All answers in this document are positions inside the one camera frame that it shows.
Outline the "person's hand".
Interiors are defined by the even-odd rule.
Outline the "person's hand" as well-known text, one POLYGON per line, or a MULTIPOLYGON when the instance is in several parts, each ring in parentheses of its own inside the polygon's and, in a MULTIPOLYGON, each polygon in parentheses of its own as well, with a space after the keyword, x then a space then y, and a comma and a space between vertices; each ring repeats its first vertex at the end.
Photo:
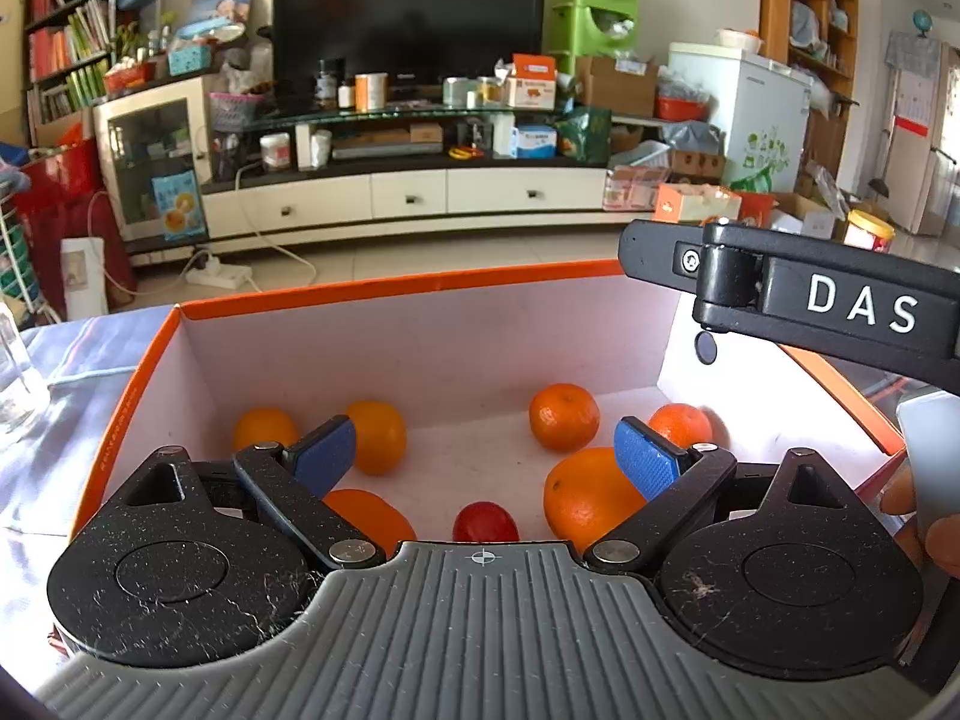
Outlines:
POLYGON ((950 577, 960 577, 960 518, 957 515, 939 518, 921 536, 916 523, 916 493, 913 473, 908 465, 884 489, 878 501, 880 512, 892 517, 908 517, 908 522, 895 535, 895 541, 916 567, 932 562, 950 577))

